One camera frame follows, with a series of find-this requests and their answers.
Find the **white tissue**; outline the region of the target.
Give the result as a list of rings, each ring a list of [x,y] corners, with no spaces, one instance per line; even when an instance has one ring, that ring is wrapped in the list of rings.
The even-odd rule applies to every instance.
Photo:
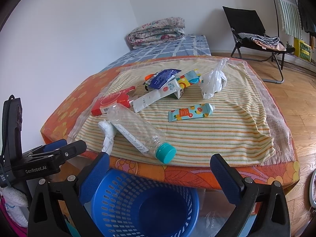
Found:
[[[102,152],[105,152],[108,155],[110,155],[113,150],[114,138],[117,133],[117,130],[112,123],[106,120],[100,121],[98,123],[98,126],[104,134]]]

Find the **red cardboard box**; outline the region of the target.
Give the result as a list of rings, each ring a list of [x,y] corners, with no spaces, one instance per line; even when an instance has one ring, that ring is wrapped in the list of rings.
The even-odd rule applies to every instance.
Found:
[[[92,116],[100,116],[102,114],[106,114],[108,108],[116,103],[130,108],[132,106],[132,102],[137,99],[134,94],[135,86],[131,86],[129,88],[122,89],[109,95],[103,95],[96,100],[90,112]]]

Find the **clear plastic bottle teal cap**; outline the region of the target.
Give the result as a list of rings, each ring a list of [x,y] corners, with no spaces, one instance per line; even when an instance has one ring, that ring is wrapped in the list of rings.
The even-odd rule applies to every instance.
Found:
[[[168,164],[176,148],[166,141],[166,135],[122,104],[111,105],[107,119],[144,156]]]

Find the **teal fruit print carton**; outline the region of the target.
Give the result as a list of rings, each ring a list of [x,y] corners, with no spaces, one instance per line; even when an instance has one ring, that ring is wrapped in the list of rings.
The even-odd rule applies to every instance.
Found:
[[[214,109],[214,106],[210,103],[202,103],[187,108],[171,110],[168,112],[168,122],[205,118],[212,115]]]

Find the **white plastic bag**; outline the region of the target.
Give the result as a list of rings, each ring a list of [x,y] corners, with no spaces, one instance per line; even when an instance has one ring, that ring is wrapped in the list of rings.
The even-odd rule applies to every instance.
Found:
[[[203,99],[211,99],[226,86],[227,77],[223,73],[223,68],[228,60],[229,58],[222,58],[212,71],[201,76],[199,87]]]

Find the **blue snack packet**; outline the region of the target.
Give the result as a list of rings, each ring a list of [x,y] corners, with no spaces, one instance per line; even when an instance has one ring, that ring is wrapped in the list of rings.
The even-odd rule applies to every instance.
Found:
[[[155,73],[148,80],[146,86],[151,89],[160,89],[164,84],[174,79],[181,70],[178,69],[164,69]]]

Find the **white milk carton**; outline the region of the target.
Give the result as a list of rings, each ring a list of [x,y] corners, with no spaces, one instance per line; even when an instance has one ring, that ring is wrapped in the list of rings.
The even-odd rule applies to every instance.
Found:
[[[173,79],[165,83],[160,89],[154,89],[134,100],[132,103],[134,112],[138,113],[156,101],[171,94],[176,94],[176,96],[179,98],[182,96],[183,90],[185,88],[185,84],[180,84],[176,79]]]

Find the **colourful drink carton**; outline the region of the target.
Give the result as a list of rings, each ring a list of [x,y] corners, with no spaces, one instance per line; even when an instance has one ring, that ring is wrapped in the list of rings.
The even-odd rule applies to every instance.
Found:
[[[177,77],[176,80],[182,89],[186,89],[194,84],[199,84],[201,82],[200,77],[200,72],[197,69],[193,69],[182,76]]]

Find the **orange bottle cap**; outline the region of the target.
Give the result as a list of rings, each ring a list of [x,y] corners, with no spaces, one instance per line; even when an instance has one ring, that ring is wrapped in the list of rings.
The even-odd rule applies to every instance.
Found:
[[[154,74],[149,74],[147,76],[145,76],[145,81],[149,80]]]

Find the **orange floral bed sheet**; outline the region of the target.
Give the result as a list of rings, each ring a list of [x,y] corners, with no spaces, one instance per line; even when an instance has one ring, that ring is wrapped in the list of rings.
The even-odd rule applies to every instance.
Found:
[[[213,56],[180,56],[131,63],[94,74],[82,82],[55,110],[41,128],[46,143],[59,139],[84,140],[84,157],[94,159],[102,149],[104,135],[90,111],[103,95],[135,86],[144,95],[145,76],[161,69],[197,69],[205,74],[218,59]],[[209,162],[215,153],[257,183],[279,181],[288,187],[299,181],[300,165],[290,130],[275,100],[250,65],[231,59],[225,65],[228,83],[210,100],[214,113],[201,119],[168,122],[173,109],[202,103],[198,86],[191,86],[180,99],[166,97],[140,115],[165,133],[176,150],[167,165],[143,156],[121,134],[116,135],[110,166],[130,174],[188,187],[219,187]]]

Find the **blue plastic mesh basket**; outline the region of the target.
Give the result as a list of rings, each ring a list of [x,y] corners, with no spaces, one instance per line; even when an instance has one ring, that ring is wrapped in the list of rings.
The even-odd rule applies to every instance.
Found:
[[[190,236],[199,216],[195,188],[110,169],[91,201],[104,236]]]

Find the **blue checked bed sheet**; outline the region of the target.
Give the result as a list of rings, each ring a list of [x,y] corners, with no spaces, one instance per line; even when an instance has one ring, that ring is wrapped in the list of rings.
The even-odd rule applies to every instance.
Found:
[[[131,50],[106,66],[102,72],[118,66],[143,62],[149,59],[199,55],[211,55],[206,37],[204,35],[186,35],[180,40]]]

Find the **folded floral quilt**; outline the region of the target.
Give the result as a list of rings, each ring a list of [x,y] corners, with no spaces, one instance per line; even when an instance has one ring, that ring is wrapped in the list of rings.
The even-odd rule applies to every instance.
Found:
[[[185,20],[169,17],[141,25],[127,35],[134,49],[180,40],[185,36]]]

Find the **black folding chair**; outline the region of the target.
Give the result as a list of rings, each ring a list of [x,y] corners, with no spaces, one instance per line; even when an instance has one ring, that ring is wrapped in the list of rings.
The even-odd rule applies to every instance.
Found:
[[[263,79],[263,81],[273,84],[284,83],[282,70],[285,55],[294,53],[295,48],[292,45],[283,44],[278,36],[268,36],[255,10],[229,7],[223,7],[223,10],[235,42],[230,57],[233,58],[234,54],[237,53],[238,58],[242,59],[241,48],[271,53],[271,55],[263,59],[262,62],[267,62],[270,59],[276,62],[281,80]]]

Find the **striped hanging towel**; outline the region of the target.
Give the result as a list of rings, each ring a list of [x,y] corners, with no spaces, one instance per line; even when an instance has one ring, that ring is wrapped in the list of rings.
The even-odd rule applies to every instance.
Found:
[[[302,38],[302,25],[296,0],[277,0],[281,12],[282,30],[297,39]]]

